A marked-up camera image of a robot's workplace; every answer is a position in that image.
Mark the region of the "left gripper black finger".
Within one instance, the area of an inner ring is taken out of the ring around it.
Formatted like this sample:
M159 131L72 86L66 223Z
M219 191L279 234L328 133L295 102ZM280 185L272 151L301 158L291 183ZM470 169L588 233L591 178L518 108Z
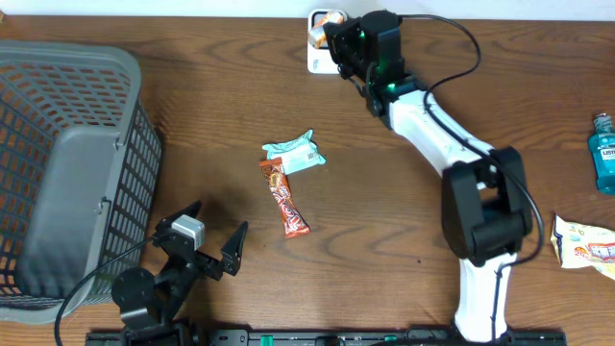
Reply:
M198 215L199 210L200 210L201 207L202 207L202 202L201 201L195 201L194 203L190 204L186 208L174 212L170 216L167 216L167 217L163 218L158 223L158 230L161 231L161 230L170 229L171 226L172 226L172 223L176 219L178 219L179 217L181 217L183 215L187 215L189 217L195 218Z
M225 267L241 266L243 245L248 229L249 222L244 221L221 248L222 262Z

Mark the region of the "orange tissue pack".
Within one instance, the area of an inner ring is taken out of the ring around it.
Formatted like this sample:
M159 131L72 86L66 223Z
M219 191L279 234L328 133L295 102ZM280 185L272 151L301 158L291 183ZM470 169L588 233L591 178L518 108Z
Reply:
M314 49L320 49L327 41L324 26L326 24L341 24L346 20L346 14L342 11L332 10L326 12L315 24L308 30L308 43Z

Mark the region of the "red chocolate bar wrapper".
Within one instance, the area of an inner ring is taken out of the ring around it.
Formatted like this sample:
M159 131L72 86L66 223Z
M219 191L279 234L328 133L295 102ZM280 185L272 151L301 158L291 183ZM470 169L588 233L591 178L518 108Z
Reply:
M299 213L292 199L291 190L283 172L283 160L275 158L261 161L259 168L274 197L283 222L284 236L293 238L310 233L310 227Z

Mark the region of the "teal wet wipes pack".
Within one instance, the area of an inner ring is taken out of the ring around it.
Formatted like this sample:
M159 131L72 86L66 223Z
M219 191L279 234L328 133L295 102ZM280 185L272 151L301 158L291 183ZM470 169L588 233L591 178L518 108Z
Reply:
M327 161L318 151L318 146L311 140L313 130L309 129L299 137L279 143L264 144L261 149L269 160L280 158L283 172L290 175Z

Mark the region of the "blue liquid bottle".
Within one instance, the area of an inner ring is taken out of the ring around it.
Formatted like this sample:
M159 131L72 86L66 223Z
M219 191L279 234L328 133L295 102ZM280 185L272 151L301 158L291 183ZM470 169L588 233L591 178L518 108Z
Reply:
M597 172L598 191L614 194L614 126L611 116L600 113L594 118L595 133L588 140Z

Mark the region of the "yellow snack package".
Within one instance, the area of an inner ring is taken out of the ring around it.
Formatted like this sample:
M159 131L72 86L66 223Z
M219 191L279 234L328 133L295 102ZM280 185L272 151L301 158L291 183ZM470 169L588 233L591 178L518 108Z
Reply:
M614 232L606 228L570 222L556 215L551 243L564 269L593 267L614 279Z

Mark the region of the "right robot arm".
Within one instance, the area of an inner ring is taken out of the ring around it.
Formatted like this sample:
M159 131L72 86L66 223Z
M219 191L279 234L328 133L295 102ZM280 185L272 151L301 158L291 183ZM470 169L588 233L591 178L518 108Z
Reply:
M341 77L359 78L368 110L441 176L441 227L460 264L455 327L469 342L498 342L507 331L509 274L532 230L523 162L513 148L496 149L465 131L439 107L435 87L406 69L403 20L374 11L323 31Z

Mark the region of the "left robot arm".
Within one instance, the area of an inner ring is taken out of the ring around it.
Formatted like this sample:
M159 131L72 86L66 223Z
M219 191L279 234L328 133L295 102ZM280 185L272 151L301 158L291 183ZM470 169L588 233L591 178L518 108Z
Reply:
M125 325L122 345L206 345L195 324L175 319L192 286L208 278L238 273L249 223L243 222L222 246L221 258L199 251L205 243L205 224L197 219L197 201L162 219L153 244L168 256L159 274L141 267L127 269L113 282L111 297Z

